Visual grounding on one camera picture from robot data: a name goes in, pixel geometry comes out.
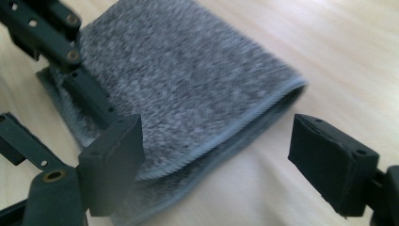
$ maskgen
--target screw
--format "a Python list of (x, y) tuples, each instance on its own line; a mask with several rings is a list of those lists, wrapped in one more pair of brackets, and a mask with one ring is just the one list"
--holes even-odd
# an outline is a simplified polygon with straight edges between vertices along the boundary
[(79, 58), (79, 53), (76, 50), (71, 50), (68, 54), (67, 54), (67, 59), (69, 61), (75, 61), (76, 59)]
[(71, 24), (71, 25), (75, 25), (75, 24), (79, 23), (79, 18), (77, 18), (77, 16), (75, 16), (74, 14), (70, 14), (67, 16), (67, 23)]

